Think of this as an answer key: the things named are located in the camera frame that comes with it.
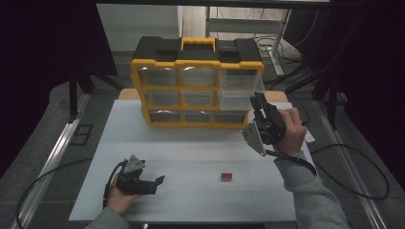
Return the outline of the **set of closed clear drawers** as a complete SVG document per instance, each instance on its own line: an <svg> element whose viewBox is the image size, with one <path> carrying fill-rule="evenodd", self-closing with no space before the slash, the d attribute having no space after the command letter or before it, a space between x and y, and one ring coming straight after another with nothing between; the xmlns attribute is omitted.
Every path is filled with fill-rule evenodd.
<svg viewBox="0 0 405 229"><path fill-rule="evenodd" d="M152 126L236 128L245 123L246 110L220 107L217 69L142 67L138 73L142 114Z"/></svg>

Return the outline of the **person's right hand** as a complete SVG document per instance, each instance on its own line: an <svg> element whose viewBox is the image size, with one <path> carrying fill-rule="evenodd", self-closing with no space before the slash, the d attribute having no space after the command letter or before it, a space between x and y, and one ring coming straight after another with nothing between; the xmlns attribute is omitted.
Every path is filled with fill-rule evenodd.
<svg viewBox="0 0 405 229"><path fill-rule="evenodd" d="M302 125L301 116L296 108L279 111L286 125L284 138L274 148L287 156L297 156L307 133L307 128Z"/></svg>

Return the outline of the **dark curtain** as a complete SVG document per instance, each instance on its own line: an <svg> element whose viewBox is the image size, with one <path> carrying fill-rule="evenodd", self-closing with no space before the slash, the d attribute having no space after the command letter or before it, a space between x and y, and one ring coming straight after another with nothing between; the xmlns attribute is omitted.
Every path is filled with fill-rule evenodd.
<svg viewBox="0 0 405 229"><path fill-rule="evenodd" d="M339 60L345 112L405 190L405 0L371 0ZM284 39L317 71L336 53L356 13L293 10Z"/></svg>
<svg viewBox="0 0 405 229"><path fill-rule="evenodd" d="M117 68L96 0L0 0L0 177L49 104L51 90L75 76Z"/></svg>

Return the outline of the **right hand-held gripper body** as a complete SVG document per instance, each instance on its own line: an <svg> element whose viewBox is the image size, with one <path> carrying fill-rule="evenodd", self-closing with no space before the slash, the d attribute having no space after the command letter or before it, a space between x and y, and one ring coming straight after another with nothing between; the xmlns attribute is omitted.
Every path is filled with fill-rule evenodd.
<svg viewBox="0 0 405 229"><path fill-rule="evenodd" d="M245 143L261 156L280 156L280 153L265 148L277 144L285 136L287 126L278 109L266 104L263 108L255 108L253 114L253 120L242 129Z"/></svg>

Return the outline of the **aluminium floor rail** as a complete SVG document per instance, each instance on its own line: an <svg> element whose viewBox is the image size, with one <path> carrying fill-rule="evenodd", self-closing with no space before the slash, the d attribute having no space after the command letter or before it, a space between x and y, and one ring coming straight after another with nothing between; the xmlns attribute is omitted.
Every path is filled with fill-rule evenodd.
<svg viewBox="0 0 405 229"><path fill-rule="evenodd" d="M322 124L328 133L328 136L333 144L337 144L337 154L343 164L343 168L351 181L352 188L363 194L360 197L360 202L364 208L364 211L372 225L373 229L387 229L387 225L376 205L376 202L370 198L370 191L363 182L358 170L355 168L349 151L344 148L343 141L340 135L333 129L328 121L327 110L321 105L319 101L313 101L313 106L317 114L322 120Z"/></svg>
<svg viewBox="0 0 405 229"><path fill-rule="evenodd" d="M77 101L76 113L71 114L67 124L64 126L58 140L56 141L50 155L48 156L37 179L23 193L17 203L15 218L10 229L27 229L32 218L44 197L53 178L53 172L61 167L60 161L64 156L71 139L74 136L85 108L90 101L90 94L83 94Z"/></svg>

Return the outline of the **black floor frame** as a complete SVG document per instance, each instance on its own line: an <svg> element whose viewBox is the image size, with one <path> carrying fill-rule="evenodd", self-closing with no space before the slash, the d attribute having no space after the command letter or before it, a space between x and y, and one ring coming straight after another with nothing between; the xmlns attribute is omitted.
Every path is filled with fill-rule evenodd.
<svg viewBox="0 0 405 229"><path fill-rule="evenodd" d="M93 124L80 124L77 126L71 139L72 146L86 146L93 130Z"/></svg>

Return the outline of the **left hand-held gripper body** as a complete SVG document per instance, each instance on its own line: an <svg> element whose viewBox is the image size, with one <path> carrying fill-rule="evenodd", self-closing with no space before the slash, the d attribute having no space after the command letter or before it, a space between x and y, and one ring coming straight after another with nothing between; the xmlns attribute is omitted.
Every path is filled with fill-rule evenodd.
<svg viewBox="0 0 405 229"><path fill-rule="evenodd" d="M143 195L147 189L157 187L155 181L141 180L144 162L131 155L118 173L116 187L127 195Z"/></svg>

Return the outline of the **black stand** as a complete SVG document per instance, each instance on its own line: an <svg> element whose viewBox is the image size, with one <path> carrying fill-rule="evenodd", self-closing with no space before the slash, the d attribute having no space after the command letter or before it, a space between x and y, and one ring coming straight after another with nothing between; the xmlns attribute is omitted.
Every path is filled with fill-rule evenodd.
<svg viewBox="0 0 405 229"><path fill-rule="evenodd" d="M80 89L85 94L92 94L95 90L95 85L91 79L92 75L119 91L124 89L124 87L120 83L116 82L109 75L103 73L90 73L89 71L82 68L73 68L69 73L69 123L73 123L75 120L78 119L77 86L80 86Z"/></svg>
<svg viewBox="0 0 405 229"><path fill-rule="evenodd" d="M337 76L335 75L333 67L325 66L307 79L304 79L293 86L286 87L284 92L286 94L290 94L312 81L317 81L314 89L311 92L311 96L314 100L322 100L325 95L329 97L327 104L327 121L333 129L336 129L335 112L337 105Z"/></svg>

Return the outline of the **clear plastic drawer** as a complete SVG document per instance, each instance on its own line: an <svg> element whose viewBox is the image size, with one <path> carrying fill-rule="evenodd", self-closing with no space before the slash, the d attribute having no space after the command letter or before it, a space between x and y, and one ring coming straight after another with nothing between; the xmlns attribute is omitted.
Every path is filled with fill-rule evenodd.
<svg viewBox="0 0 405 229"><path fill-rule="evenodd" d="M250 98L263 93L265 86L257 70L220 70L218 104L223 111L243 111L251 108Z"/></svg>

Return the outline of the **white metal desk frame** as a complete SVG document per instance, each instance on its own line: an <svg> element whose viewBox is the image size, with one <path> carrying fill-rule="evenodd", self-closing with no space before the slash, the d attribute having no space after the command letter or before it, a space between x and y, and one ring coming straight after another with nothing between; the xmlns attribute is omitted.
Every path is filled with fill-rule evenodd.
<svg viewBox="0 0 405 229"><path fill-rule="evenodd" d="M273 41L271 47L266 48L272 66L277 76L285 73L281 66L279 49L288 23L290 10L270 9L271 16L265 19L266 9L258 9L259 15L254 17L255 8L226 8L228 16L222 14L223 7L205 8L205 36L211 33L252 34L254 38L260 35Z"/></svg>

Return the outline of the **yellow black drawer organizer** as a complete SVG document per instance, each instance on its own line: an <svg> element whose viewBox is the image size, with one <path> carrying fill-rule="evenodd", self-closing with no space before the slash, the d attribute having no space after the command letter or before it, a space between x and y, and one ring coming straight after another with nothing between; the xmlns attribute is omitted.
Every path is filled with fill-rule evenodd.
<svg viewBox="0 0 405 229"><path fill-rule="evenodd" d="M218 70L220 79L222 69L257 70L262 76L265 64L255 41L248 38L234 40L195 37L164 39L158 36L144 36L139 40L130 67L131 78L138 91L138 68L142 67L214 68ZM139 98L142 113L143 96L139 94ZM245 123L236 129L246 125L250 109L246 110Z"/></svg>

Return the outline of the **black overhead bar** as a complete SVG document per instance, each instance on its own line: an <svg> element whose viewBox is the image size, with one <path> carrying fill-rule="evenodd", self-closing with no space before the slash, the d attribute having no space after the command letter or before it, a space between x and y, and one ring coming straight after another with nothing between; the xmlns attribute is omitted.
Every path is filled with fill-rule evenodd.
<svg viewBox="0 0 405 229"><path fill-rule="evenodd" d="M303 9L305 7L322 8L327 7L330 4L330 0L96 0L96 2L100 4L275 9Z"/></svg>

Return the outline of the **person's left hand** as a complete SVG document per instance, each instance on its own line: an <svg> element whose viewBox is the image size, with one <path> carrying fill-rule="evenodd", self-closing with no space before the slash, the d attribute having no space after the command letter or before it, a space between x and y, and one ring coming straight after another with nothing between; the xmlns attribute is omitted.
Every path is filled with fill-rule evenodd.
<svg viewBox="0 0 405 229"><path fill-rule="evenodd" d="M116 186L109 189L106 206L119 215L124 214L139 195L126 195Z"/></svg>

